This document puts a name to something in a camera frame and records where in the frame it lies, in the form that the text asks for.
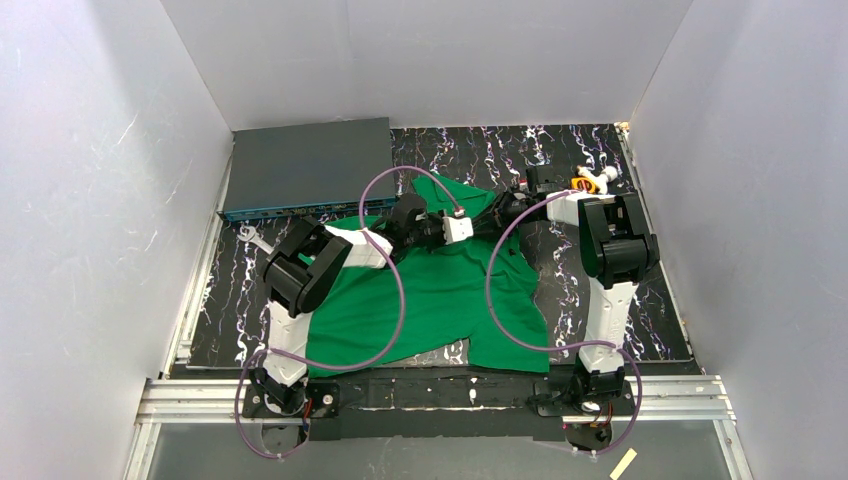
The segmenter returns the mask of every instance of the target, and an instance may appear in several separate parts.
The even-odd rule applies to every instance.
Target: white robotic arm
[[[532,205],[560,194],[552,183],[538,180],[545,175],[536,169],[528,170],[529,188],[523,186],[500,194],[473,219],[465,217],[464,212],[427,213],[423,199],[407,194],[391,215],[371,226],[369,235],[396,262],[410,247],[434,249],[472,236],[497,238],[506,225]],[[550,201],[545,210],[537,210],[525,219],[540,220],[578,227],[583,267],[590,277],[585,340],[602,340],[621,347],[638,282],[658,260],[656,239],[648,232],[638,198],[635,194],[575,192]],[[329,293],[341,268],[383,268],[386,263],[361,230],[324,227],[310,218],[295,224],[273,251],[257,240],[255,233],[241,238],[254,241],[269,253],[263,273],[271,299],[269,346],[301,356],[306,349],[311,311]],[[302,256],[312,257],[312,263],[303,262]],[[582,394],[573,396],[603,401],[621,395],[624,369],[617,352],[588,346],[579,350],[578,359],[576,390]],[[267,356],[264,367],[286,387],[306,372],[304,364],[275,354]]]

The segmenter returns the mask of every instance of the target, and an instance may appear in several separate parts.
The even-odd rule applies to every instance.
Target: white wall
[[[691,0],[162,0],[233,130],[630,118]]]
[[[844,1],[696,0],[632,122],[695,354],[757,478],[848,466],[846,25]]]
[[[0,476],[122,474],[230,142],[159,2],[0,9]]]

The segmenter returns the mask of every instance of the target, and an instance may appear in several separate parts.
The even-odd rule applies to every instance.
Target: green shirt
[[[493,192],[439,177],[466,215],[474,217],[495,198]],[[431,212],[453,205],[429,178],[413,181],[416,193]],[[369,216],[370,225],[377,217]],[[337,228],[359,229],[359,218],[330,222]],[[493,242],[471,238],[428,253],[414,248],[398,264],[406,293],[406,321],[395,346],[378,364],[428,352],[462,338],[469,339],[472,365],[529,372],[547,372],[548,355],[507,339],[489,315],[483,293]],[[533,303],[538,275],[530,268],[513,235],[501,248],[492,275],[492,300],[503,325],[525,342],[544,346],[544,318]],[[315,310],[309,327],[307,357],[347,365],[371,358],[392,336],[398,318],[397,283],[389,269],[345,268],[327,299]],[[313,377],[335,372],[310,367]]]

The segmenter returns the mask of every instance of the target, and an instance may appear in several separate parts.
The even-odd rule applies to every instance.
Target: black marble mat
[[[547,163],[557,169],[563,181],[571,177],[577,165],[588,165],[596,172],[613,165],[620,175],[610,191],[634,190],[612,125],[398,129],[392,131],[392,152],[396,165],[417,165],[488,190],[504,190],[523,175],[527,166]],[[409,189],[412,178],[401,172],[398,193]],[[334,218],[327,215],[321,220]],[[291,219],[251,223],[268,243],[275,244]],[[258,347],[265,346],[269,316],[255,269],[259,252],[239,242],[237,230],[238,225],[229,223],[222,228],[189,367],[236,368]],[[519,234],[522,252],[539,272],[534,300],[548,323],[550,343],[564,345],[581,340],[589,292],[576,245],[576,227],[537,223],[522,227]],[[666,280],[656,268],[640,285],[630,308],[626,345],[637,360],[691,358],[676,315]],[[458,341],[390,365],[465,365],[467,351],[467,342]],[[573,354],[567,352],[551,356],[551,363],[573,361]]]

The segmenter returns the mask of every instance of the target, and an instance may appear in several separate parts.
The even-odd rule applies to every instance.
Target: purple cable
[[[360,370],[362,368],[371,366],[374,363],[378,362],[387,353],[389,353],[389,350],[392,349],[392,347],[397,342],[398,337],[400,337],[400,332],[403,329],[403,321],[404,321],[404,318],[406,317],[406,296],[403,293],[403,282],[401,282],[400,273],[398,273],[398,271],[397,271],[397,265],[395,265],[395,263],[392,261],[389,254],[386,253],[386,251],[383,250],[382,247],[380,247],[380,245],[378,245],[377,242],[374,241],[373,238],[371,238],[371,235],[369,235],[367,231],[365,231],[365,228],[367,228],[366,225],[365,225],[365,198],[368,196],[368,192],[371,190],[371,188],[374,186],[374,184],[377,183],[377,181],[379,181],[381,178],[385,177],[386,175],[388,175],[390,173],[393,173],[393,172],[396,172],[396,171],[399,171],[399,170],[412,170],[412,171],[426,175],[427,177],[430,178],[430,180],[432,180],[436,185],[438,185],[442,190],[444,190],[445,194],[447,194],[451,203],[453,203],[455,211],[462,210],[462,207],[459,205],[459,202],[456,201],[456,198],[454,198],[454,196],[450,193],[450,191],[448,191],[447,187],[445,187],[442,184],[442,182],[440,182],[430,172],[428,172],[427,170],[424,170],[422,168],[408,166],[408,165],[400,165],[400,166],[397,166],[397,167],[392,167],[392,168],[384,171],[383,173],[377,175],[376,177],[374,177],[373,180],[371,180],[370,183],[368,183],[368,185],[365,187],[365,190],[362,192],[362,196],[359,198],[359,226],[362,227],[362,229],[363,229],[362,233],[365,236],[365,240],[368,243],[370,243],[371,246],[374,247],[374,249],[376,249],[377,252],[386,260],[386,264],[388,264],[389,268],[391,268],[392,273],[395,276],[395,281],[397,282],[397,285],[398,285],[398,293],[400,295],[400,312],[398,313],[397,326],[395,327],[395,331],[392,334],[392,338],[389,340],[389,343],[387,343],[386,346],[383,347],[382,350],[377,352],[376,355],[369,358],[368,360],[365,360],[365,361],[362,361],[362,362],[359,362],[359,363],[354,363],[354,364],[351,364],[351,365],[331,365],[329,363],[316,362],[314,360],[309,360],[308,358],[304,358],[304,357],[301,357],[300,355],[295,355],[294,353],[287,352],[285,350],[280,350],[280,349],[277,349],[277,348],[268,348],[268,349],[265,349],[265,350],[258,350],[253,355],[251,355],[250,358],[247,359],[246,362],[244,362],[244,366],[241,369],[241,374],[239,375],[239,382],[238,382],[238,386],[236,387],[236,398],[235,398],[235,402],[234,402],[234,406],[233,406],[233,412],[235,414],[236,429],[238,430],[239,435],[241,435],[241,439],[244,441],[245,445],[247,445],[247,447],[250,448],[250,450],[253,451],[253,453],[255,453],[255,454],[257,454],[261,457],[269,458],[269,459],[285,458],[285,457],[288,457],[289,455],[291,455],[292,453],[294,453],[295,451],[297,451],[297,449],[299,449],[301,446],[303,446],[306,442],[303,442],[300,445],[298,445],[298,446],[294,447],[293,449],[291,449],[287,452],[284,452],[284,453],[279,453],[279,454],[266,453],[266,452],[263,452],[262,450],[259,450],[258,448],[256,448],[256,446],[253,445],[250,442],[250,440],[247,438],[247,434],[244,433],[244,427],[242,427],[241,415],[239,413],[239,399],[241,398],[241,389],[244,387],[244,380],[247,378],[247,371],[250,369],[250,367],[254,363],[257,363],[259,361],[259,357],[261,357],[262,355],[267,355],[270,352],[270,353],[275,353],[277,355],[282,355],[284,357],[291,358],[292,360],[297,360],[298,362],[305,363],[306,365],[309,365],[309,366],[312,366],[312,367],[317,367],[317,368],[321,368],[321,369],[324,369],[324,370],[330,370],[330,371],[333,371],[333,372],[349,372],[349,371],[353,371],[353,370]]]
[[[627,428],[624,429],[624,432],[622,432],[622,434],[614,442],[610,443],[608,447],[595,452],[596,454],[600,455],[609,452],[610,450],[619,446],[621,442],[624,441],[627,435],[630,434],[630,431],[633,430],[633,426],[636,423],[636,417],[639,415],[639,410],[642,408],[642,374],[641,372],[639,372],[639,367],[636,366],[636,361],[633,360],[633,357],[624,348],[618,348],[616,344],[603,340],[588,340],[583,342],[572,343],[571,345],[563,345],[562,347],[539,347],[536,345],[531,345],[510,333],[506,329],[506,327],[503,326],[500,319],[498,318],[498,315],[495,313],[495,306],[492,303],[492,270],[495,267],[495,260],[497,259],[498,251],[500,251],[507,237],[509,237],[509,234],[512,233],[515,227],[517,227],[518,224],[521,223],[521,221],[524,220],[524,218],[526,218],[531,213],[544,207],[545,205],[554,200],[566,197],[574,192],[574,190],[566,190],[564,192],[557,193],[556,195],[551,195],[550,197],[542,200],[536,205],[533,205],[532,207],[528,208],[525,212],[523,212],[515,220],[513,220],[508,227],[506,227],[506,230],[504,230],[504,233],[501,235],[501,238],[498,239],[498,243],[495,244],[495,249],[492,251],[492,256],[489,258],[489,267],[486,269],[486,305],[489,307],[489,314],[492,316],[492,320],[495,321],[495,325],[497,325],[498,329],[500,329],[500,331],[504,335],[506,335],[508,339],[512,340],[514,343],[528,350],[534,350],[537,352],[562,352],[565,350],[573,350],[575,348],[597,345],[615,349],[618,353],[621,354],[622,357],[627,360],[627,363],[629,363],[630,366],[633,367],[633,373],[636,375],[636,385],[638,385],[639,387],[639,395],[636,399],[636,408],[633,410],[633,416],[630,418],[630,422],[627,424]]]

